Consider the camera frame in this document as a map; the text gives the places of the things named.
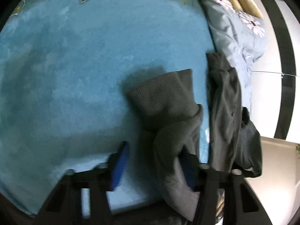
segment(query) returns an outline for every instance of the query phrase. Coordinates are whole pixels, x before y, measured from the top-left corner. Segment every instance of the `floor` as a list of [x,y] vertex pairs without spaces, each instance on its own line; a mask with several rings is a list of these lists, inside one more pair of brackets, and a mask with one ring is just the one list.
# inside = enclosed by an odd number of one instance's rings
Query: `floor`
[[300,24],[283,0],[255,0],[268,46],[252,69],[252,120],[261,136],[300,143]]

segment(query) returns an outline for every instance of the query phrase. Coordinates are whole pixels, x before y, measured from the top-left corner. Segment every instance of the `gray clothing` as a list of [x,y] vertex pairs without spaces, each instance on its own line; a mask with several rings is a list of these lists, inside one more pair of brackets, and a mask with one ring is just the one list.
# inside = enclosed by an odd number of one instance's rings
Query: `gray clothing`
[[217,171],[230,172],[236,155],[242,120],[241,86],[236,69],[224,54],[207,53],[209,67],[208,163]]
[[142,113],[148,132],[143,141],[148,142],[151,135],[155,136],[153,152],[147,157],[154,156],[155,173],[163,198],[191,221],[199,193],[186,185],[178,155],[184,145],[190,153],[196,154],[199,144],[203,108],[194,101],[192,70],[158,76],[132,89],[128,96]]
[[[207,53],[207,58],[209,164],[218,171],[230,172],[236,160],[235,165],[243,172],[252,168],[249,176],[257,175],[262,164],[261,155],[256,155],[261,153],[260,139],[250,120],[244,118],[242,122],[241,87],[236,70],[224,54]],[[198,153],[203,108],[194,101],[191,73],[190,69],[167,73],[128,92],[143,117],[145,161],[155,173],[165,201],[190,221],[195,215],[199,192],[187,186],[178,155],[183,146],[191,154]]]

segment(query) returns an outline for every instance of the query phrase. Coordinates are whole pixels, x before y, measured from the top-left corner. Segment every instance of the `blue plastic part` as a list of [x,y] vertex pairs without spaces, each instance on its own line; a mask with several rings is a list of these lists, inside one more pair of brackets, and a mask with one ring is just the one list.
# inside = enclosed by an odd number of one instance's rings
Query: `blue plastic part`
[[179,155],[179,162],[181,164],[186,183],[188,187],[194,191],[197,185],[198,167],[192,164],[191,158],[193,157],[198,160],[196,155],[188,154],[185,147],[182,149]]
[[119,184],[129,158],[129,145],[126,141],[123,142],[121,153],[116,163],[115,169],[112,172],[111,190],[114,190]]

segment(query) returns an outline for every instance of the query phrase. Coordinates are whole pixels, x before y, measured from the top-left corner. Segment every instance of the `black stripe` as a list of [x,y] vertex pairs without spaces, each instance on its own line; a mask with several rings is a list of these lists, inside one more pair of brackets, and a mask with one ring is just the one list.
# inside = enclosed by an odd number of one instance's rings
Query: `black stripe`
[[[284,74],[296,75],[293,45],[283,15],[274,0],[261,0],[271,20]],[[296,93],[294,76],[284,75],[281,80],[281,103],[274,138],[285,140],[290,128]]]

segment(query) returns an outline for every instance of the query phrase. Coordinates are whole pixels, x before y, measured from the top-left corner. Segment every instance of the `bed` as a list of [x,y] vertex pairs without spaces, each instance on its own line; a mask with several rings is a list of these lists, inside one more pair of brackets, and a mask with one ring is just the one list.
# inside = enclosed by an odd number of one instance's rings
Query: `bed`
[[[199,158],[207,162],[213,51],[198,0],[22,0],[0,33],[0,193],[34,215],[67,169],[89,170],[126,140],[130,160],[108,195],[112,212],[160,200],[125,93],[192,68],[204,108]],[[83,197],[88,216],[87,190]]]

